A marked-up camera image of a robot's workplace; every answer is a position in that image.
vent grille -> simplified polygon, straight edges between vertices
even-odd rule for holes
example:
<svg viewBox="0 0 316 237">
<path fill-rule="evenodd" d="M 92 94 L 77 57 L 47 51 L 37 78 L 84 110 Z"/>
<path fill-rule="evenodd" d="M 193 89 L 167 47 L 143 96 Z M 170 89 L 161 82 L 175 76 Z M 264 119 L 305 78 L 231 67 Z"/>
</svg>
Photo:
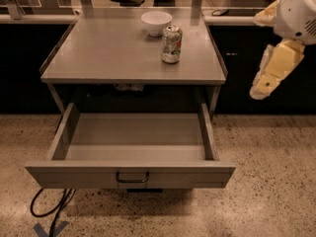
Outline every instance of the vent grille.
<svg viewBox="0 0 316 237">
<path fill-rule="evenodd" d="M 315 36 L 316 37 L 316 20 L 313 21 L 307 21 L 305 24 L 305 30 L 308 34 L 310 34 L 311 36 Z"/>
</svg>

desk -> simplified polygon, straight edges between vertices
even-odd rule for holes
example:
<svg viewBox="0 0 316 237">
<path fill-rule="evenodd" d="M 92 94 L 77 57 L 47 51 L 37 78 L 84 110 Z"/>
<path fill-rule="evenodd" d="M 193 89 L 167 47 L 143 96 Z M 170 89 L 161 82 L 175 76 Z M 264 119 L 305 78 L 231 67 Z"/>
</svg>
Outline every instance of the desk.
<svg viewBox="0 0 316 237">
<path fill-rule="evenodd" d="M 173 16 L 182 28 L 180 62 L 164 63 L 161 39 L 142 29 L 140 17 L 149 10 Z M 222 188 L 235 166 L 220 162 L 214 145 L 211 109 L 225 82 L 225 71 L 199 10 L 191 8 L 114 8 L 86 12 L 56 54 L 48 58 L 41 80 L 58 103 L 63 120 L 48 160 L 27 164 L 45 188 Z M 180 92 L 196 101 L 197 113 L 81 113 L 79 94 L 66 103 L 55 85 L 142 83 Z M 150 103 L 172 98 L 127 99 Z M 175 103 L 176 98 L 168 105 Z"/>
</svg>

power cord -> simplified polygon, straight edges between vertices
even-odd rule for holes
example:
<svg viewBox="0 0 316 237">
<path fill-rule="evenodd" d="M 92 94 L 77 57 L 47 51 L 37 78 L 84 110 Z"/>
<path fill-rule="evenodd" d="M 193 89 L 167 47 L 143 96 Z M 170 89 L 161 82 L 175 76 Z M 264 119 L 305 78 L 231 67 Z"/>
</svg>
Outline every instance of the power cord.
<svg viewBox="0 0 316 237">
<path fill-rule="evenodd" d="M 34 212 L 34 205 L 36 203 L 36 200 L 40 196 L 40 194 L 43 192 L 43 190 L 44 189 L 40 189 L 38 191 L 38 193 L 35 195 L 35 197 L 33 198 L 32 202 L 31 202 L 31 206 L 30 206 L 30 211 L 31 211 L 32 216 L 34 216 L 34 217 L 46 217 L 46 216 L 53 214 L 55 211 L 57 211 L 56 215 L 54 216 L 54 218 L 51 222 L 50 228 L 49 228 L 49 237 L 53 237 L 56 222 L 57 222 L 57 219 L 60 215 L 60 212 L 71 202 L 74 195 L 76 194 L 76 190 L 74 190 L 74 189 L 63 190 L 62 198 L 60 199 L 58 205 L 55 208 L 53 208 L 52 210 L 50 210 L 46 213 L 43 213 L 43 214 L 36 214 Z"/>
</svg>

silver can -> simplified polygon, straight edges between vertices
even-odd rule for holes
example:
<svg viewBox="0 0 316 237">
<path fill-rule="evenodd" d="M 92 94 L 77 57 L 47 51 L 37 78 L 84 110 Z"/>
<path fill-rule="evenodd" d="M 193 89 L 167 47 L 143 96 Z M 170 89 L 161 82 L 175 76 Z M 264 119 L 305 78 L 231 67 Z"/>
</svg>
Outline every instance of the silver can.
<svg viewBox="0 0 316 237">
<path fill-rule="evenodd" d="M 177 26 L 168 26 L 162 34 L 161 59 L 167 63 L 177 63 L 181 53 L 182 30 Z"/>
</svg>

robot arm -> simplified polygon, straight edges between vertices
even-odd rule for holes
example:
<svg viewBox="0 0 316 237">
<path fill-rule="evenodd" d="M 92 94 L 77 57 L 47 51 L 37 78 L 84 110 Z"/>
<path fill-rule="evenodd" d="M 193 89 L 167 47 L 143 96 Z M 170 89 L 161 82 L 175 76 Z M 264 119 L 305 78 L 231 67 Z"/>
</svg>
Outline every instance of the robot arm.
<svg viewBox="0 0 316 237">
<path fill-rule="evenodd" d="M 316 0 L 279 0 L 254 17 L 255 24 L 274 28 L 283 40 L 265 50 L 250 96 L 262 100 L 304 57 L 306 45 L 316 43 Z"/>
</svg>

